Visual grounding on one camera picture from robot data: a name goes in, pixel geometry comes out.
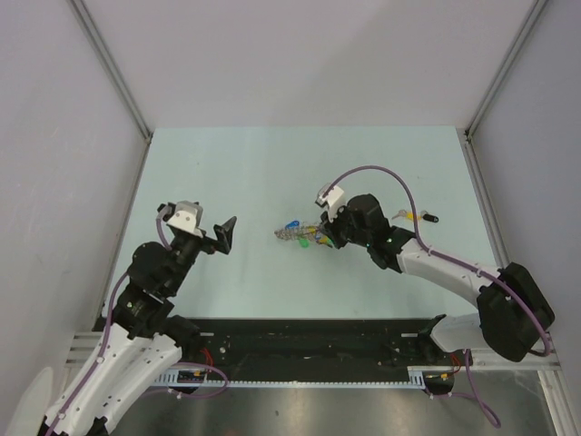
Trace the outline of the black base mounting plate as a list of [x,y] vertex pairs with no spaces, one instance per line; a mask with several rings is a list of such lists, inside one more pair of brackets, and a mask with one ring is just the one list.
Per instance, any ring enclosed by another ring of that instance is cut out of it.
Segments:
[[370,359],[389,366],[464,365],[463,351],[443,352],[428,337],[429,319],[190,318],[213,361],[244,358]]

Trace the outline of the right aluminium frame post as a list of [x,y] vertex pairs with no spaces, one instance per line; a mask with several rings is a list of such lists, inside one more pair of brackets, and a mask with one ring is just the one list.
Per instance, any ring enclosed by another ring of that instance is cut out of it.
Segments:
[[468,122],[468,125],[464,129],[464,135],[468,140],[473,138],[474,134],[487,115],[487,112],[490,110],[493,103],[497,99],[497,96],[501,91],[505,81],[508,79],[511,70],[517,63],[517,59],[521,55],[521,52],[525,48],[530,37],[535,32],[542,15],[549,5],[551,5],[551,1],[536,0],[528,9],[523,22],[517,29],[515,37],[503,55],[500,65],[493,75],[490,84],[480,99],[475,112]]

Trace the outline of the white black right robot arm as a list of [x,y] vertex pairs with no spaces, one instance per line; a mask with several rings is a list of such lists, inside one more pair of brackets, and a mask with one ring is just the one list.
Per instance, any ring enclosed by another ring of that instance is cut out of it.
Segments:
[[476,308],[468,315],[439,315],[428,323],[419,341],[425,362],[440,364],[451,352],[474,348],[489,348],[520,362],[545,339],[555,314],[526,267],[460,265],[442,258],[423,248],[412,231],[390,224],[370,193],[346,200],[334,188],[320,193],[316,203],[323,211],[321,231],[336,248],[363,247],[380,269],[425,279]]

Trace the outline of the left aluminium frame post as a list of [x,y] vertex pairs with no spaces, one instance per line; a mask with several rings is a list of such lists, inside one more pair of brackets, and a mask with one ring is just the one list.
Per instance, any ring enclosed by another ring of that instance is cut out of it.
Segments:
[[150,144],[153,138],[153,131],[148,126],[86,2],[82,0],[67,0],[66,3],[69,5],[75,19],[80,25],[89,45],[94,50],[94,54],[109,78],[114,91],[128,111],[137,131],[145,143]]

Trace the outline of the metal band with key rings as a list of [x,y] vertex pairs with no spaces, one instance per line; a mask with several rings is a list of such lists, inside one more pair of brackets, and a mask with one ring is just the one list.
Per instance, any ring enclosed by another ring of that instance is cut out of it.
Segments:
[[274,231],[274,235],[283,241],[308,241],[309,243],[328,244],[330,238],[324,235],[317,225],[299,225],[283,227]]

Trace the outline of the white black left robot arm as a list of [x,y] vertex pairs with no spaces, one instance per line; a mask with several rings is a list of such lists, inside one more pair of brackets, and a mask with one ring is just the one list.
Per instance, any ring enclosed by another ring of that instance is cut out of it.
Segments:
[[178,362],[202,350],[199,328],[172,315],[179,291],[200,253],[231,251],[237,219],[214,227],[209,237],[194,213],[158,218],[173,238],[141,244],[113,287],[97,345],[72,383],[44,413],[40,435],[109,435],[152,383]]

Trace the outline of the silver key with yellow tag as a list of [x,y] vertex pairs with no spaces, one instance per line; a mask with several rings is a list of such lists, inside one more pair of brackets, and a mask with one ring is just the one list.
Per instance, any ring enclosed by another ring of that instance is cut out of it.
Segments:
[[406,210],[399,210],[393,217],[392,219],[398,219],[398,218],[406,218],[408,216],[408,212]]

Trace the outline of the aluminium frame post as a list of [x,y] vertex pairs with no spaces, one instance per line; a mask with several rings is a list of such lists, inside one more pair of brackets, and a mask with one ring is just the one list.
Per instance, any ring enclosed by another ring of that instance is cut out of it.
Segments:
[[511,70],[517,63],[517,59],[521,55],[521,52],[525,48],[530,37],[535,32],[542,15],[549,5],[551,5],[551,1],[536,0],[528,9],[523,22],[517,29],[515,37],[503,55],[500,65],[493,75],[490,84],[480,99],[475,112],[468,122],[468,125],[464,129],[464,135],[468,140],[473,138],[474,134],[487,115],[487,112],[490,110],[493,103],[497,99],[497,96],[501,91],[505,81],[508,79]]
[[114,91],[128,111],[137,131],[145,143],[150,144],[153,138],[153,131],[148,126],[86,2],[82,0],[67,0],[66,3],[69,5],[75,19],[80,25],[89,45],[94,50],[94,54],[109,78]]

